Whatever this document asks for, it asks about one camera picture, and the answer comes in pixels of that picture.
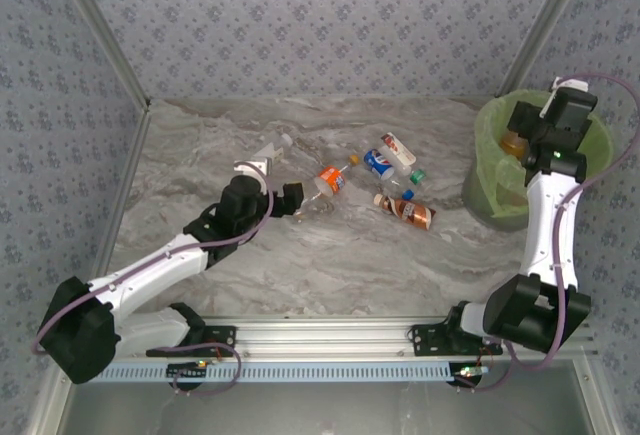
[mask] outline gray marble table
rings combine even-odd
[[[110,271],[158,248],[219,199],[234,160],[270,130],[295,139],[273,182],[311,179],[365,140],[393,131],[418,156],[437,210],[420,231],[372,205],[376,179],[356,167],[321,216],[272,219],[212,269],[148,303],[202,314],[446,314],[482,301],[517,273],[525,233],[475,221],[460,191],[474,154],[477,107],[442,98],[154,101]]]

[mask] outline wall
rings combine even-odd
[[[137,114],[72,0],[0,4],[0,433],[21,433],[55,287],[87,279]]]
[[[151,98],[494,93],[543,0],[97,0]]]
[[[598,70],[640,86],[638,0],[573,0],[543,48],[528,85],[548,86],[556,74]],[[638,126],[626,92],[597,82],[593,92],[621,151]],[[590,189],[576,225],[576,268],[581,290],[593,297],[591,322],[629,433],[640,433],[640,165]]]

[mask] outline green bottle cap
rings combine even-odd
[[[420,183],[425,179],[426,176],[427,174],[422,170],[415,170],[409,177],[409,180],[411,180],[414,185],[420,185]]]

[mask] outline green trash bag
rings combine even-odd
[[[517,102],[543,107],[549,92],[517,90],[487,103],[476,119],[476,161],[463,187],[463,200],[473,215],[494,228],[514,231],[526,228],[529,207],[524,186],[525,169],[513,155],[505,153],[500,140]],[[609,130],[592,113],[593,121],[578,151],[587,156],[587,177],[609,166],[613,142]]]

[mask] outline cable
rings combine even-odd
[[[587,78],[587,79],[600,78],[600,79],[608,80],[610,82],[617,83],[618,85],[620,85],[629,93],[629,95],[631,95],[631,98],[633,98],[633,101],[636,104],[636,116],[640,117],[640,96],[636,93],[636,91],[633,89],[633,87],[629,83],[627,83],[624,80],[621,80],[618,77],[615,77],[613,75],[609,75],[606,73],[601,73],[601,72],[585,72],[585,73],[577,73],[575,75],[571,75],[568,77],[563,77],[559,81],[559,83],[569,79],[584,79],[584,78]],[[573,197],[575,197],[578,193],[581,193],[583,190],[590,187],[594,183],[602,180],[604,177],[606,177],[611,172],[613,172],[618,167],[620,167],[620,165],[622,165],[622,163],[631,156],[631,154],[634,152],[634,150],[638,147],[639,144],[640,144],[640,123],[638,124],[638,128],[636,128],[635,135],[631,139],[631,142],[627,146],[626,150],[622,153],[622,155],[620,155],[620,157],[618,157],[604,171],[585,180],[583,183],[575,187],[573,190],[569,191],[569,193],[567,193],[562,198],[562,201],[559,204],[558,212],[556,213],[556,216],[553,219],[553,232],[552,232],[552,239],[551,239],[553,267],[556,275],[556,283],[558,286],[558,324],[556,326],[556,333],[553,337],[553,342],[551,343],[551,347],[549,348],[547,355],[538,364],[535,364],[535,365],[525,364],[518,358],[515,348],[513,347],[513,344],[508,340],[504,340],[504,344],[507,347],[509,355],[511,356],[509,368],[496,383],[488,387],[482,387],[482,388],[474,387],[473,389],[475,391],[484,392],[484,391],[493,390],[494,388],[498,388],[502,386],[507,381],[507,379],[511,376],[513,364],[518,365],[523,370],[537,371],[537,370],[543,370],[547,368],[553,361],[553,358],[556,356],[556,354],[558,353],[558,350],[560,349],[560,345],[562,345],[562,337],[564,336],[564,325],[567,319],[567,306],[566,306],[565,292],[564,292],[564,278],[562,277],[562,262],[560,260],[560,223],[562,222],[562,216],[566,211],[565,207],[569,204],[569,202],[573,199]],[[468,382],[467,380],[464,380],[464,383],[467,385],[470,384],[470,382]]]
[[[193,248],[213,248],[213,247],[224,247],[226,245],[231,245],[234,243],[241,243],[244,240],[248,240],[250,239],[254,234],[258,233],[258,231],[264,227],[264,225],[267,223],[267,220],[269,219],[269,217],[271,216],[271,212],[273,211],[273,192],[271,190],[271,186],[269,183],[269,180],[267,179],[267,177],[258,169],[258,167],[256,167],[255,165],[249,163],[249,162],[238,162],[236,163],[235,166],[239,166],[239,165],[244,165],[247,166],[249,168],[251,168],[252,170],[254,170],[259,176],[260,178],[264,181],[264,183],[267,186],[267,196],[269,199],[269,204],[267,206],[267,211],[264,215],[264,217],[262,217],[262,219],[260,220],[260,222],[253,227],[251,230],[249,230],[247,233],[244,233],[242,235],[238,235],[237,237],[233,237],[233,238],[228,238],[227,240],[217,240],[214,242],[205,242],[205,243],[189,243],[187,245],[182,245],[180,247],[176,247],[172,250],[168,250],[166,253],[160,254],[150,260],[147,260],[145,263],[132,268],[131,270],[129,270],[128,272],[123,273],[122,275],[120,275],[119,277],[117,277],[115,280],[113,280],[111,283],[100,287],[92,292],[89,292],[83,296],[81,296],[80,298],[74,300],[73,302],[69,303],[69,305],[65,306],[64,308],[60,309],[58,312],[56,312],[49,320],[47,320],[47,322],[42,326],[42,328],[38,331],[38,333],[35,336],[35,339],[33,340],[33,343],[31,344],[31,352],[34,353],[35,355],[46,355],[46,351],[44,350],[40,350],[38,348],[38,346],[40,345],[40,342],[42,341],[43,337],[49,332],[49,330],[51,330],[51,328],[60,321],[60,319],[62,317],[64,317],[67,313],[69,313],[70,311],[74,310],[75,308],[79,307],[80,305],[82,305],[83,303],[91,300],[92,298],[97,297],[98,295],[106,292],[107,290],[109,290],[111,287],[115,286],[115,285],[120,285],[122,283],[124,283],[125,281],[127,281],[128,279],[130,279],[131,277],[133,277],[134,275],[140,273],[143,270],[146,270],[147,268],[155,265],[156,263],[158,263],[161,260],[164,260],[165,258],[167,258],[167,256],[173,256],[176,255],[178,253],[184,252],[186,250],[191,250]]]
[[[227,390],[229,390],[230,388],[233,388],[235,386],[236,383],[238,383],[238,379],[240,378],[240,375],[242,374],[242,359],[240,358],[240,354],[238,353],[238,351],[233,348],[231,345],[227,345],[226,343],[218,343],[218,342],[208,342],[208,343],[199,343],[196,345],[185,345],[182,347],[162,347],[162,348],[158,348],[156,350],[160,350],[162,352],[188,352],[191,350],[198,350],[201,348],[215,348],[215,349],[219,349],[222,348],[223,350],[226,350],[227,352],[229,352],[231,355],[234,356],[234,358],[237,360],[238,365],[236,367],[236,371],[233,374],[233,378],[227,382],[226,384],[224,384],[221,387],[218,388],[214,388],[212,390],[198,390],[197,392],[190,392],[190,391],[185,391],[185,390],[181,390],[180,388],[178,388],[178,379],[180,378],[180,376],[186,371],[186,369],[181,369],[178,370],[178,372],[175,374],[175,376],[173,377],[173,381],[172,381],[172,385],[173,385],[173,389],[176,391],[176,394],[182,394],[182,395],[187,395],[190,396],[191,394],[193,394],[194,396],[198,396],[198,397],[206,397],[206,396],[212,396],[212,395],[219,395],[223,392],[226,392]]]

